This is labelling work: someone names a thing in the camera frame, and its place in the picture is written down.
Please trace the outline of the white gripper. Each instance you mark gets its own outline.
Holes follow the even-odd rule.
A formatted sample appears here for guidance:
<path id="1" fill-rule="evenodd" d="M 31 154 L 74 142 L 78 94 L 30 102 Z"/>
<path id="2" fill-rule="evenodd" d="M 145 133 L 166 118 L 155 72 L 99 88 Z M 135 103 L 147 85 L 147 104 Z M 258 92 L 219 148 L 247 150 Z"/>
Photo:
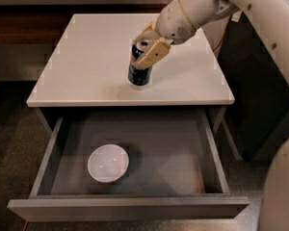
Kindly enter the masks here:
<path id="1" fill-rule="evenodd" d="M 170 53 L 171 44 L 182 44 L 203 25 L 237 11 L 228 0 L 172 0 L 136 36 L 133 45 L 141 55 L 132 55 L 130 63 L 139 70 L 152 67 Z"/>

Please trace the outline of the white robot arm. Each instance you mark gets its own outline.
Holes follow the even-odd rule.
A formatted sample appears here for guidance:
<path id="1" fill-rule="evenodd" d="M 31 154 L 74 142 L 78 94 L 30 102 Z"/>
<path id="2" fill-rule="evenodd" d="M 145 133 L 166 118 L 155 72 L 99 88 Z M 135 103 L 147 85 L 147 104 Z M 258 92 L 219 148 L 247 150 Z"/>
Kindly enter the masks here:
<path id="1" fill-rule="evenodd" d="M 289 0 L 173 0 L 135 38 L 144 50 L 131 64 L 145 70 L 201 26 L 238 11 L 246 15 L 289 86 Z M 289 231 L 289 139 L 271 162 L 257 231 Z"/>

